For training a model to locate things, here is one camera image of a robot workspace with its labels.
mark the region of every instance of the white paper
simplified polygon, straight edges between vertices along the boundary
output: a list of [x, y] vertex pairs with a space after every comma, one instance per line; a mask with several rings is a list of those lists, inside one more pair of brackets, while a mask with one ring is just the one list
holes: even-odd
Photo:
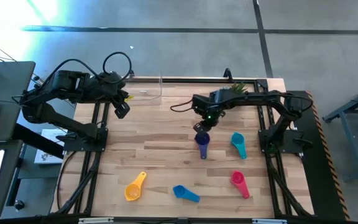
[[[64, 146], [65, 143], [62, 141], [59, 141], [56, 136], [66, 135], [66, 132], [60, 130], [60, 129], [43, 129], [41, 132], [41, 135], [51, 141], [56, 142], [57, 144]], [[35, 164], [60, 164], [62, 163], [62, 159], [59, 159], [55, 156], [51, 156], [50, 154], [47, 154], [46, 152], [43, 152], [42, 150], [38, 149], [37, 154], [35, 155], [34, 159]]]

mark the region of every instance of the wooden table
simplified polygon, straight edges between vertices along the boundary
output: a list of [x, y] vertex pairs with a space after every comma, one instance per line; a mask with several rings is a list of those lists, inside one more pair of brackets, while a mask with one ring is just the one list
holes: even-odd
[[[147, 84], [127, 84], [127, 88], [133, 90], [145, 86]], [[211, 142], [205, 160], [200, 159], [193, 140], [193, 125], [201, 120], [200, 116], [193, 110], [174, 113], [169, 109], [171, 105], [190, 100], [192, 94], [208, 96], [222, 86], [227, 84], [163, 83], [160, 105], [132, 106], [124, 119], [117, 119], [111, 108], [108, 145], [101, 156], [92, 216], [272, 218], [266, 163], [257, 137], [260, 127], [256, 106], [226, 111], [226, 116], [209, 132]], [[269, 90], [285, 91], [280, 78], [268, 79], [268, 86]], [[248, 91], [254, 90], [250, 85], [246, 87]], [[78, 105], [75, 119], [90, 123], [93, 108], [94, 105]], [[234, 131], [242, 133], [246, 139], [248, 158], [245, 160], [240, 159], [230, 143]], [[63, 173], [59, 189], [61, 204], [78, 185], [83, 156], [82, 152], [73, 156]], [[283, 154], [282, 159], [289, 189], [302, 206], [313, 213], [303, 164], [292, 154]], [[243, 172], [246, 177], [250, 192], [246, 200], [229, 181], [234, 170]], [[141, 171], [147, 173], [142, 196], [127, 202], [124, 189]], [[200, 202], [175, 198], [172, 187], [179, 184], [200, 195]], [[87, 193], [85, 189], [83, 208]], [[280, 190], [278, 194], [280, 208], [284, 211]], [[52, 211], [55, 210], [56, 200], [52, 206]]]

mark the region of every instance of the yellow measuring cup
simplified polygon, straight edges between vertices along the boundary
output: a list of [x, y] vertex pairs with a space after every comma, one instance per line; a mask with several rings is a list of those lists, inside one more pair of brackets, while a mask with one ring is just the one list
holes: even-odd
[[141, 172], [131, 184], [125, 188], [125, 199], [127, 201], [136, 200], [140, 197], [143, 180], [146, 178], [146, 173]]

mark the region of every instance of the black desk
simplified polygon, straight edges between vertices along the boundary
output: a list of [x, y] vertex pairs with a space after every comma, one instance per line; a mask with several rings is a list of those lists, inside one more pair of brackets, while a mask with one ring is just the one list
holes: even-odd
[[[11, 186], [12, 176], [18, 161], [20, 163], [22, 160], [18, 158], [23, 142], [63, 158], [62, 146], [16, 123], [21, 108], [13, 103], [11, 97], [21, 95], [24, 90], [27, 90], [34, 67], [34, 62], [0, 62], [0, 100], [12, 102], [0, 101], [0, 149], [5, 149], [0, 170], [0, 215]], [[7, 205], [12, 206], [15, 197], [15, 192], [10, 194]]]

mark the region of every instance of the gray concrete floor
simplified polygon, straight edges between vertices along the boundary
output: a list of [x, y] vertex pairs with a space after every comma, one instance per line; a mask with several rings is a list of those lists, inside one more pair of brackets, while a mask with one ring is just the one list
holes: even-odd
[[[229, 67], [236, 77], [266, 77], [258, 34], [15, 29], [23, 25], [256, 29], [252, 0], [2, 2], [6, 9], [0, 6], [0, 48], [18, 60], [35, 61], [35, 73], [43, 78], [67, 58], [82, 59], [100, 72], [105, 56], [117, 50], [131, 56], [138, 75], [220, 77]], [[259, 4], [265, 29], [358, 30], [358, 1], [259, 0]], [[273, 76], [284, 78], [287, 90], [311, 91], [320, 116], [358, 93], [358, 35], [267, 34], [266, 40]], [[86, 71], [74, 63], [64, 68]], [[126, 69], [122, 58], [115, 58], [108, 68], [119, 73]], [[73, 108], [67, 105], [59, 112], [72, 116]], [[342, 181], [357, 170], [349, 144], [339, 120], [323, 126], [351, 219], [358, 221], [358, 180]], [[31, 128], [38, 131], [40, 126]], [[19, 198], [28, 199], [29, 207], [19, 213], [4, 211], [3, 217], [47, 213], [54, 181], [23, 183]], [[33, 198], [45, 206], [34, 210]]]

